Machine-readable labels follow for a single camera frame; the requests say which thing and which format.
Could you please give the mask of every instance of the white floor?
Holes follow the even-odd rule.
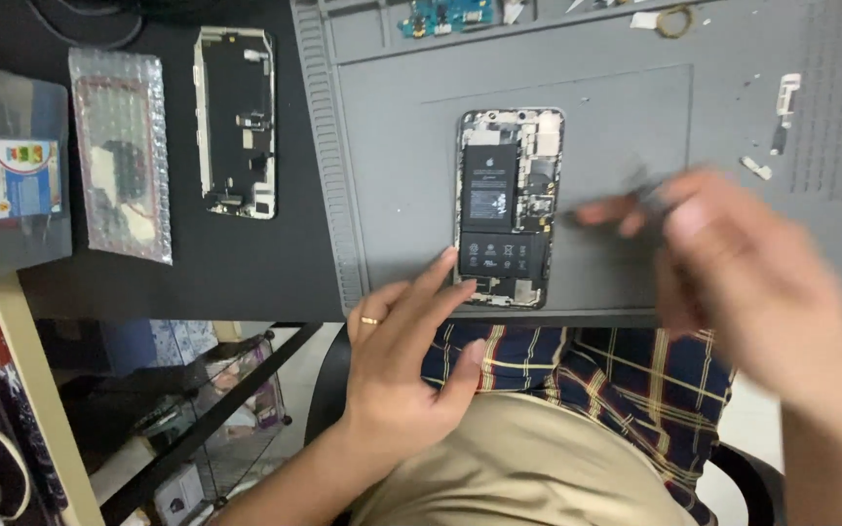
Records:
[[[273,459],[287,458],[304,445],[304,428],[310,409],[310,396],[317,373],[330,343],[342,324],[325,324],[313,338],[282,366],[279,378],[285,395],[287,414],[294,423],[283,430],[268,447]],[[276,329],[275,346],[296,329]],[[732,401],[719,425],[720,440],[765,460],[784,472],[781,453],[781,425],[778,400],[764,393],[743,377],[733,384]],[[708,463],[697,494],[717,514],[721,526],[745,526],[746,504],[732,481]]]

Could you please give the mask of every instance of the beige shirt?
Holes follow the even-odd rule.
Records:
[[[696,526],[649,460],[538,398],[489,393],[354,506],[352,526]]]

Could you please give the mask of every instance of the hand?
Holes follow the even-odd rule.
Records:
[[[842,373],[842,286],[808,234],[710,170],[678,175],[661,197],[676,205],[657,257],[658,308],[666,327],[717,330],[732,365],[783,400],[814,404]],[[579,209],[585,224],[645,222],[629,197]]]
[[[421,360],[438,326],[476,289],[469,280],[438,292],[456,261],[457,250],[449,247],[414,282],[363,298],[347,320],[353,357],[340,425],[353,443],[391,466],[456,428],[479,385],[483,340],[464,347],[442,390],[421,380]]]

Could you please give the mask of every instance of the smartphone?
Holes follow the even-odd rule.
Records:
[[[563,139],[556,108],[463,115],[454,282],[476,280],[468,303],[540,309],[547,302]]]
[[[275,54],[261,29],[201,27],[193,46],[204,206],[275,216]]]

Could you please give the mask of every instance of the black chair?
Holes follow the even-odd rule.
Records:
[[[304,444],[310,444],[326,428],[340,419],[346,405],[346,379],[350,372],[350,341],[344,326],[326,353],[310,400]],[[744,451],[720,443],[710,458],[743,493],[748,510],[748,526],[785,526],[785,476],[766,462]],[[345,525],[340,516],[334,526]]]

